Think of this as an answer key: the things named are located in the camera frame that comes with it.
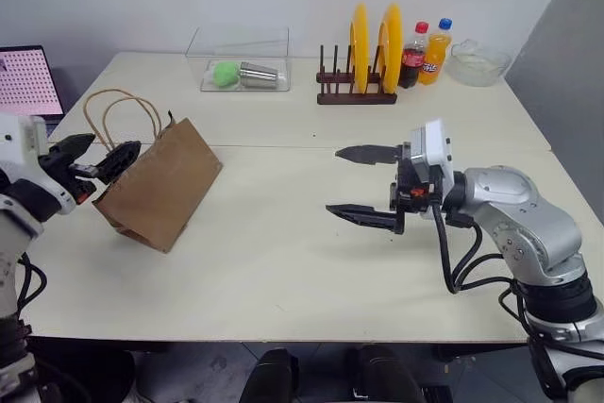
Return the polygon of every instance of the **stainless steel cup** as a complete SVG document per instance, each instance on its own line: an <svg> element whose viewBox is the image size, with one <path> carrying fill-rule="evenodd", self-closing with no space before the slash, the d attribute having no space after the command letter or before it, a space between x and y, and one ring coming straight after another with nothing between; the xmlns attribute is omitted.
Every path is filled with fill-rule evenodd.
<svg viewBox="0 0 604 403"><path fill-rule="evenodd" d="M243 61L239 69L239 78L244 87L254 89L276 89L278 71L266 66L254 65Z"/></svg>

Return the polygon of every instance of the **clear bowl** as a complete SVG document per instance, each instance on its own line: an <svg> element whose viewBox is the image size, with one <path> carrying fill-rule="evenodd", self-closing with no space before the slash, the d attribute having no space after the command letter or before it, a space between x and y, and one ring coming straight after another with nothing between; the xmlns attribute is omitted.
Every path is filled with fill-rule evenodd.
<svg viewBox="0 0 604 403"><path fill-rule="evenodd" d="M462 84L488 87L497 82L512 59L503 52L466 40L451 47L446 71Z"/></svg>

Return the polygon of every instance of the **brown paper bag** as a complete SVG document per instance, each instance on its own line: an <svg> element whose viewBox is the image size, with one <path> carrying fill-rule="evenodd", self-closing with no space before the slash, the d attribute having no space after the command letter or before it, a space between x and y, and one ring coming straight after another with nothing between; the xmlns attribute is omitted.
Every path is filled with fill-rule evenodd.
<svg viewBox="0 0 604 403"><path fill-rule="evenodd" d="M103 128L107 141L87 112L90 100L104 92L126 95L105 109ZM92 203L119 233L161 252L169 252L222 164L189 119L178 124L173 119L161 130L161 119L149 101L118 89L93 93L84 104L89 125L107 149L115 146L107 129L107 113L115 104L126 100L134 100L143 107L153 123L156 140Z"/></svg>

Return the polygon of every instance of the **laptop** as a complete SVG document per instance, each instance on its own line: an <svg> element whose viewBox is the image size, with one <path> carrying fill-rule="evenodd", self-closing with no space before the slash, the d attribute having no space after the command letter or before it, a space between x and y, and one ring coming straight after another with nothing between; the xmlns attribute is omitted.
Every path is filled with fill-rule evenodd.
<svg viewBox="0 0 604 403"><path fill-rule="evenodd" d="M65 116L41 46L0 47L0 111L39 115L48 134Z"/></svg>

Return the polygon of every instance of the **clear plastic box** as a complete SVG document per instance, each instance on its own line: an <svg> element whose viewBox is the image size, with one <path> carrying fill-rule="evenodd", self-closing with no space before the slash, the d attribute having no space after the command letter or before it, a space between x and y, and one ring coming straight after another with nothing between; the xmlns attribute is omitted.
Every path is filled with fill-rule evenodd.
<svg viewBox="0 0 604 403"><path fill-rule="evenodd" d="M289 51L288 27L204 25L195 31L186 57L202 92L286 92L290 89ZM240 70L235 83L219 87L214 83L214 70L219 62L226 61L234 62L237 68L244 62L255 69L265 67L277 75L273 76L274 83L255 84L254 74Z"/></svg>

